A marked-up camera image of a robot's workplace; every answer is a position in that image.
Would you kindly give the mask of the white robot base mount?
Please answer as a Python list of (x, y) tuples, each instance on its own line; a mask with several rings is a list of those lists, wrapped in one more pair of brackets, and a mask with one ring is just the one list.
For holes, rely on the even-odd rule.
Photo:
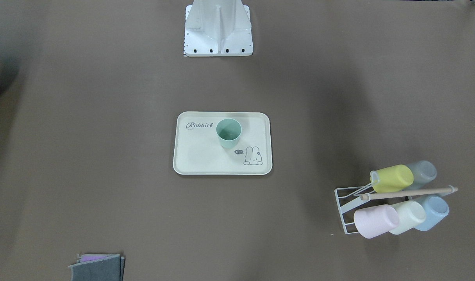
[(195, 0), (186, 6), (184, 15), (184, 56), (253, 54), (250, 8), (241, 0)]

